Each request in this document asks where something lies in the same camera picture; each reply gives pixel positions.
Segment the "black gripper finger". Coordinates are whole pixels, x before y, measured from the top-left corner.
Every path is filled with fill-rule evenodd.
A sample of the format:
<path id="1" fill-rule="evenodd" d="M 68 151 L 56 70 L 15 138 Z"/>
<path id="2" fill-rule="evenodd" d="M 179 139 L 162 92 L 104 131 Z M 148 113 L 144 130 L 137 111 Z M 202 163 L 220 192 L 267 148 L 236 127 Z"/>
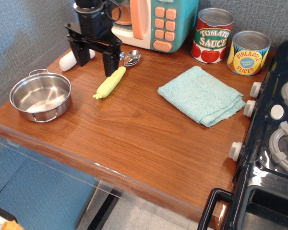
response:
<path id="1" fill-rule="evenodd" d="M 88 39 L 84 38 L 80 40 L 74 40 L 72 38 L 68 38 L 68 41 L 75 56 L 76 62 L 81 67 L 83 67 L 90 61 L 90 52 L 89 47 L 87 46 Z"/>
<path id="2" fill-rule="evenodd" d="M 105 51 L 102 54 L 105 76 L 110 77 L 114 71 L 119 67 L 119 62 L 121 59 L 121 51 L 119 52 L 108 52 Z"/>

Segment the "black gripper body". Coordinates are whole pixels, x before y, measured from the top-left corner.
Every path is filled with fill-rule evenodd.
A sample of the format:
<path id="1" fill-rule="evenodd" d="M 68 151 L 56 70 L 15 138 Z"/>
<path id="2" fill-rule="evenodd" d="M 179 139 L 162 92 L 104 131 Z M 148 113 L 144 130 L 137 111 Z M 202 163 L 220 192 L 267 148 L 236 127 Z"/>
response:
<path id="1" fill-rule="evenodd" d="M 121 53 L 122 41 L 112 33 L 112 7 L 121 7 L 115 0 L 76 0 L 73 8 L 78 15 L 78 23 L 66 23 L 68 40 L 73 53 L 92 49 L 100 53 Z"/>

